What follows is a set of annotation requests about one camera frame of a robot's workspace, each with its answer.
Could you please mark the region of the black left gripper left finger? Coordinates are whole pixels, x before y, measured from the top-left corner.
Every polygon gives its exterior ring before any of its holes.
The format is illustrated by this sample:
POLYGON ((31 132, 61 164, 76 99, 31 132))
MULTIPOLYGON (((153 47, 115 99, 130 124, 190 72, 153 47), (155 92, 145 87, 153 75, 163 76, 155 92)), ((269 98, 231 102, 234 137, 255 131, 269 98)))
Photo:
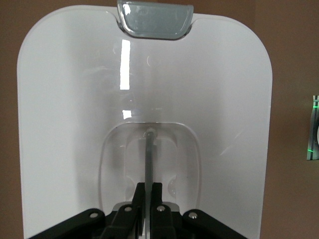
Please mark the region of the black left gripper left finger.
POLYGON ((138 183, 133 200, 117 204, 110 214, 85 210, 36 235, 33 239, 137 239, 143 230, 145 184, 138 183))

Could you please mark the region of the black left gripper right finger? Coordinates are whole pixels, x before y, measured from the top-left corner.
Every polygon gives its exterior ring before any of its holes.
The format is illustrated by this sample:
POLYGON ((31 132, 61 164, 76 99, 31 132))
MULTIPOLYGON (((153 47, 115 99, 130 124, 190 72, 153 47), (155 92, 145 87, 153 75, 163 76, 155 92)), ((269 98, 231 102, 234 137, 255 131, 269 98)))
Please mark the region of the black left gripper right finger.
POLYGON ((151 196, 152 239, 242 239, 243 236, 199 209, 183 215, 162 201, 162 183, 153 183, 151 196))

